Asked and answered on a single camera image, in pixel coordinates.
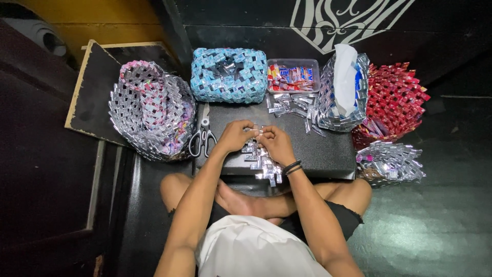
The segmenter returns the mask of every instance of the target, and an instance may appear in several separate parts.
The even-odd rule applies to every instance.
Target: white tissue paper
[[[355,63],[357,50],[348,44],[335,45],[337,57],[335,59],[333,88],[335,90],[335,104],[340,115],[349,117],[355,110]]]

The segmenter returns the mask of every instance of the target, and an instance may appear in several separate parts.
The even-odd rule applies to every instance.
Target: black wristband
[[[285,173],[285,175],[286,175],[286,176],[289,176],[289,174],[291,174],[291,173],[293,173],[294,171],[299,170],[299,169],[301,169],[301,168],[303,168],[303,166],[299,165],[299,167],[298,167],[298,168],[294,168],[293,170],[291,170],[291,171],[289,171],[289,172]]]
[[[290,164],[290,165],[286,166],[286,167],[282,170],[282,173],[283,173],[283,174],[285,174],[287,171],[289,171],[289,170],[293,169],[295,166],[298,166],[298,165],[300,165],[300,164],[301,164],[301,160],[296,161],[295,163],[292,163],[292,164]]]

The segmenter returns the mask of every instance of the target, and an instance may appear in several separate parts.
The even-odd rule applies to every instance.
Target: yellow wall
[[[148,0],[17,0],[52,24],[80,64],[89,39],[99,44],[164,41]]]

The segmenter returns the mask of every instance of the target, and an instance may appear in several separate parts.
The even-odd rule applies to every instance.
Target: forearm
[[[325,266],[323,263],[332,258],[350,255],[337,218],[302,169],[291,173],[289,181],[301,225],[316,260]]]
[[[203,236],[210,219],[215,190],[226,151],[214,147],[210,156],[181,198],[166,242],[186,245],[193,250]]]

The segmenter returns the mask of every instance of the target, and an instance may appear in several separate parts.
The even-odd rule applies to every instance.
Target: black table
[[[198,126],[202,120],[204,103],[198,105]],[[287,114],[275,118],[269,114],[266,101],[260,104],[224,104],[210,103],[210,128],[219,139],[225,125],[233,120],[249,119],[260,125],[277,125],[284,129],[292,140],[296,158],[302,160],[304,171],[309,177],[324,177],[337,179],[355,178],[355,150],[352,146],[351,133],[338,133],[325,130],[326,138],[311,131],[306,135],[304,119]],[[235,152],[227,156],[222,174],[254,175],[261,171],[250,170],[249,165],[254,162],[245,162],[244,153]],[[195,161],[195,166],[200,169],[205,163],[202,154]]]

